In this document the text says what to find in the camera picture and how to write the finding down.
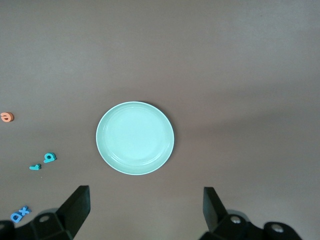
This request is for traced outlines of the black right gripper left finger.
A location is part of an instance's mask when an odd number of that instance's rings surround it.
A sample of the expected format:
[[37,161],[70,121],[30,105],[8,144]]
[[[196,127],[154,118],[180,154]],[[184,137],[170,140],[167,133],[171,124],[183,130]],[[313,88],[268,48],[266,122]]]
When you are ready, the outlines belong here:
[[90,187],[79,186],[55,211],[14,230],[16,240],[72,240],[90,213]]

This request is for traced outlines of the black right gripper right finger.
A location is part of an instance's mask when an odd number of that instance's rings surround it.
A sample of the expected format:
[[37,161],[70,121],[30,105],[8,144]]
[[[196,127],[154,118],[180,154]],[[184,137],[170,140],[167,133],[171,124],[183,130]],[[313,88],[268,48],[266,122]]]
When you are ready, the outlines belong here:
[[264,240],[265,234],[239,213],[227,212],[213,187],[203,189],[202,211],[208,231],[201,240]]

